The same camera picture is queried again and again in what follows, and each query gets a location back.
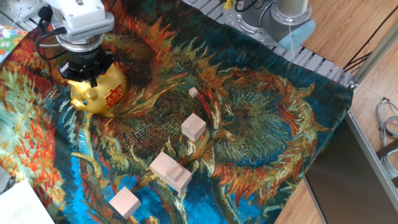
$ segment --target white paper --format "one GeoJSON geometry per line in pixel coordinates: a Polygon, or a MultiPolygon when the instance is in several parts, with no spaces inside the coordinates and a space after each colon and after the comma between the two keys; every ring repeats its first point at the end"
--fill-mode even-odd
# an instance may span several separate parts
{"type": "Polygon", "coordinates": [[[54,224],[27,180],[0,195],[0,223],[54,224]]]}

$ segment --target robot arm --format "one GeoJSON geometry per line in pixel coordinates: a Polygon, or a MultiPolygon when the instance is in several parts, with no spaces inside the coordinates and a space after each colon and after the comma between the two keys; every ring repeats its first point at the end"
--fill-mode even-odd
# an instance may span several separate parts
{"type": "Polygon", "coordinates": [[[52,7],[54,28],[64,27],[68,42],[81,41],[111,31],[114,17],[105,12],[101,0],[46,0],[52,7]]]}
{"type": "MultiPolygon", "coordinates": [[[[45,0],[52,13],[51,23],[55,38],[67,50],[68,60],[58,70],[63,78],[77,82],[89,81],[96,87],[96,79],[105,73],[114,61],[113,53],[103,50],[104,33],[114,27],[114,16],[106,12],[101,0],[45,0]]],[[[42,33],[37,42],[51,35],[42,33]]]]}
{"type": "Polygon", "coordinates": [[[240,30],[242,27],[243,32],[249,31],[245,33],[258,41],[290,50],[297,48],[315,30],[308,0],[237,0],[241,1],[241,9],[238,6],[242,3],[238,3],[234,9],[225,9],[224,13],[234,14],[233,11],[236,11],[238,20],[229,24],[240,30]]]}

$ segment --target metal bracket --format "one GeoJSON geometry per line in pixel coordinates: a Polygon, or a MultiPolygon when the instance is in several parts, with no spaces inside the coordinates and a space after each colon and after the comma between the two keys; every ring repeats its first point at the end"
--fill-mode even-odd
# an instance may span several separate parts
{"type": "Polygon", "coordinates": [[[242,14],[235,11],[234,4],[235,2],[232,3],[231,9],[225,9],[222,5],[225,24],[234,27],[264,45],[277,46],[277,42],[262,27],[253,27],[247,24],[242,19],[242,14]]]}
{"type": "Polygon", "coordinates": [[[350,81],[346,87],[351,91],[355,92],[358,89],[358,84],[356,84],[353,81],[350,81]]]}
{"type": "Polygon", "coordinates": [[[27,21],[33,16],[37,15],[37,12],[44,6],[48,6],[43,0],[24,0],[21,8],[21,0],[0,0],[0,12],[7,16],[10,20],[14,21],[17,18],[17,23],[27,21]]]}

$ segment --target colorful book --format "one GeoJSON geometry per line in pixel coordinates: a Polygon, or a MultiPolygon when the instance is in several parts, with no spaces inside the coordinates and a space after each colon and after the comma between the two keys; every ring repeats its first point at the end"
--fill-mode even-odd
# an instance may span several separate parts
{"type": "Polygon", "coordinates": [[[27,32],[22,29],[0,25],[0,64],[18,46],[26,34],[27,32]]]}

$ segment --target small wooden cube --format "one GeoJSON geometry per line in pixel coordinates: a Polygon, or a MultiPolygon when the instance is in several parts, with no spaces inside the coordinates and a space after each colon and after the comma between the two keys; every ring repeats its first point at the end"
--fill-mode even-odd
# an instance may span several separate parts
{"type": "Polygon", "coordinates": [[[192,173],[164,152],[161,152],[149,167],[178,193],[183,192],[192,180],[192,173]]]}
{"type": "Polygon", "coordinates": [[[206,131],[206,122],[193,113],[182,123],[181,130],[192,141],[196,141],[206,131]]]}
{"type": "Polygon", "coordinates": [[[192,87],[192,88],[189,90],[189,95],[191,95],[192,97],[197,96],[197,95],[198,95],[198,90],[197,90],[195,87],[192,87]]]}
{"type": "Polygon", "coordinates": [[[178,163],[175,163],[172,166],[168,167],[166,174],[168,177],[170,177],[170,179],[175,182],[181,177],[183,172],[184,169],[178,163]]]}
{"type": "Polygon", "coordinates": [[[141,202],[130,192],[129,189],[123,187],[109,202],[125,219],[128,219],[141,202]]]}

